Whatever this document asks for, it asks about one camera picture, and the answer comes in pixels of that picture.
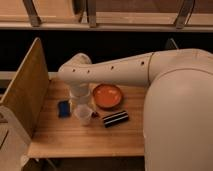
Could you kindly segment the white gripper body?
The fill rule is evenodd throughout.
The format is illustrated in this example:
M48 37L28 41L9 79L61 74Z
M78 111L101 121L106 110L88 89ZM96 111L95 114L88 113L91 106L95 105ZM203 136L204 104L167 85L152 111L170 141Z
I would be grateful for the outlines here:
M80 84L70 87L70 99L74 106L87 105L91 99L91 92L88 84Z

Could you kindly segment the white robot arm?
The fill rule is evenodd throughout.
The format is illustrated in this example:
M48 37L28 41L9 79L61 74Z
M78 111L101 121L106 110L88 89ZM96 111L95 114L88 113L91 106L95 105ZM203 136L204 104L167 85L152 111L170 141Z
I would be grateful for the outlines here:
M58 70L73 99L90 83L148 88L143 110L145 171L213 171L213 54L145 53L93 64L82 53Z

